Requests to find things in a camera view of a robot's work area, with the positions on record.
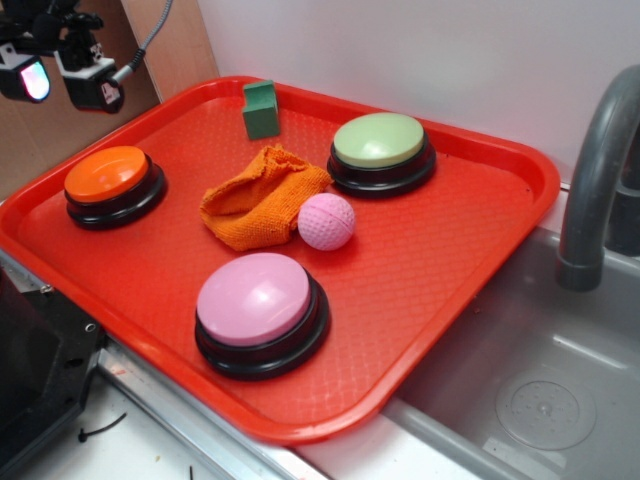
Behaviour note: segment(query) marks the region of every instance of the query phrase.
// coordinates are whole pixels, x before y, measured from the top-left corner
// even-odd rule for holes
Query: red tray
[[[293,445],[379,411],[552,205],[560,180],[531,148],[421,120],[438,152],[426,185],[387,200],[349,198],[356,234],[340,250],[320,252],[297,236],[268,249],[296,259],[326,290],[333,317],[326,343],[282,377],[230,380],[194,341],[200,287],[241,255],[201,222],[204,192],[265,145],[280,143],[324,167],[336,130],[379,111],[277,85],[282,133],[250,141],[242,86],[254,81],[195,86],[33,181],[0,207],[0,247],[238,428]],[[65,211],[64,178],[88,154],[115,145],[147,152],[167,175],[167,196],[126,227],[82,230]]]

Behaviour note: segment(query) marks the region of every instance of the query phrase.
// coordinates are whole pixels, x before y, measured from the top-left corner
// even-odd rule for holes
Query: orange cloth
[[[234,250],[280,245],[291,239],[305,200],[331,182],[325,170],[280,145],[265,147],[240,175],[207,190],[200,216]]]

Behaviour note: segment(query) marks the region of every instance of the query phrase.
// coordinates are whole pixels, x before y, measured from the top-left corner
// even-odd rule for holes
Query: green block
[[[245,107],[244,124],[251,140],[280,134],[278,101],[272,80],[250,83],[243,87]]]

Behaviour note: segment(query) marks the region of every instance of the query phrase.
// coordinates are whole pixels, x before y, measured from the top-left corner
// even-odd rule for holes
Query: foam ball
[[[356,215],[349,202],[332,193],[310,197],[300,207],[298,231],[302,239],[318,250],[343,246],[356,226]]]

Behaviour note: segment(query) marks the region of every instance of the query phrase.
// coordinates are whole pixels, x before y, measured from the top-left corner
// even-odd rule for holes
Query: sink
[[[640,478],[640,266],[607,252],[601,286],[569,292],[558,241],[536,229],[395,401],[504,478]]]

